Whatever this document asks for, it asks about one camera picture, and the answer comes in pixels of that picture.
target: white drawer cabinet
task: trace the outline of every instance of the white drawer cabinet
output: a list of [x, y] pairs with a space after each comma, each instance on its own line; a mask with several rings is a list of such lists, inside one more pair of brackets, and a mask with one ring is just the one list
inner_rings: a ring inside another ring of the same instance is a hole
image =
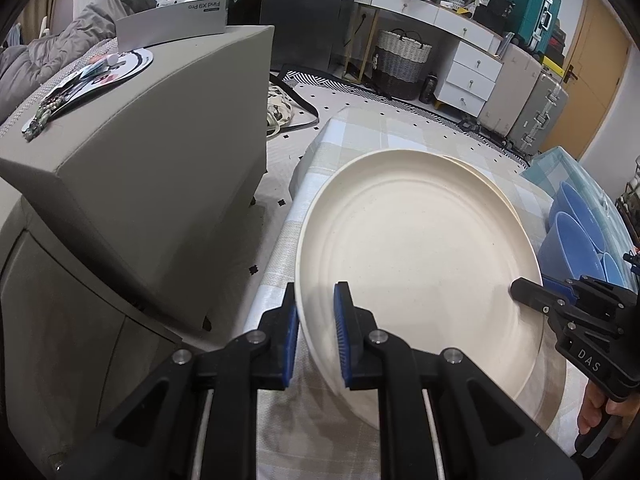
[[485, 102], [484, 99], [447, 82], [438, 85], [434, 95], [438, 101], [456, 107], [473, 117], [478, 117]]
[[464, 41], [458, 43], [458, 48], [453, 57], [453, 61], [469, 67], [471, 70], [478, 72], [485, 78], [494, 81], [498, 79], [498, 74], [502, 68], [502, 63], [484, 52], [466, 44]]
[[466, 90], [467, 92], [477, 95], [479, 98], [487, 101], [494, 89], [495, 83], [485, 78], [478, 72], [474, 72], [460, 63], [454, 62], [447, 74], [447, 82]]
[[438, 9], [434, 25], [477, 45], [483, 50], [489, 50], [491, 41], [494, 38], [492, 33], [477, 23], [447, 9]]

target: stack of plates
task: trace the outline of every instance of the stack of plates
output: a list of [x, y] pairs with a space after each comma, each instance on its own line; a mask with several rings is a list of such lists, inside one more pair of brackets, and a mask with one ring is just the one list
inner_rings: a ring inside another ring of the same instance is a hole
[[[349, 282], [354, 304], [372, 311], [380, 328], [413, 348], [460, 348], [515, 399], [540, 354], [544, 324], [510, 297], [521, 276], [542, 282], [529, 239], [495, 184], [452, 158], [384, 150], [345, 165], [313, 200], [298, 245], [296, 301], [324, 380], [377, 426], [375, 392], [351, 392], [342, 382], [335, 283]], [[527, 389], [539, 404], [544, 392]]]

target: stack of blue bowls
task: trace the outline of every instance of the stack of blue bowls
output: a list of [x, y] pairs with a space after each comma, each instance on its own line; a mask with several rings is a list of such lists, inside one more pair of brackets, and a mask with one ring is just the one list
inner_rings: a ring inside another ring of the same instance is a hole
[[549, 212], [549, 231], [538, 251], [540, 271], [559, 281], [591, 276], [625, 286], [607, 253], [602, 231], [580, 194], [560, 184]]

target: luggage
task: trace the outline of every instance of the luggage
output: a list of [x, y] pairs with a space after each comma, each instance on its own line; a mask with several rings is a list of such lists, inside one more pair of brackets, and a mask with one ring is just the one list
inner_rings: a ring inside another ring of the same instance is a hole
[[556, 65], [564, 65], [564, 42], [566, 41], [566, 34], [564, 30], [560, 28], [558, 20], [554, 25], [554, 30], [549, 38], [549, 44], [546, 46], [545, 56], [551, 59]]
[[549, 43], [546, 46], [545, 56], [553, 61], [556, 65], [562, 66], [564, 65], [564, 54], [562, 54], [563, 50], [564, 45], [558, 47], [557, 45], [552, 45], [551, 43]]
[[514, 32], [520, 46], [544, 54], [560, 10], [560, 0], [511, 0], [513, 10], [507, 17], [507, 30]]
[[556, 124], [568, 99], [548, 68], [543, 68], [516, 123], [507, 138], [514, 148], [526, 155], [535, 155]]
[[482, 107], [478, 122], [506, 137], [527, 102], [541, 70], [540, 63], [529, 54], [509, 44], [502, 56], [502, 68], [494, 90]]

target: white desk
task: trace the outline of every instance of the white desk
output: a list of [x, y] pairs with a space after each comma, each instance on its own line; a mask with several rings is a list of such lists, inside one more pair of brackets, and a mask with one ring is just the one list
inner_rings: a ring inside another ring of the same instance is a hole
[[[390, 10], [419, 22], [428, 23], [449, 33], [441, 47], [442, 56], [434, 67], [438, 85], [434, 95], [438, 101], [452, 105], [477, 117], [494, 89], [502, 63], [495, 53], [502, 38], [453, 10], [428, 0], [355, 0], [359, 6], [376, 9], [369, 33], [369, 41], [360, 69], [362, 80], [366, 60], [378, 23], [380, 9]], [[346, 62], [351, 58], [350, 42]]]

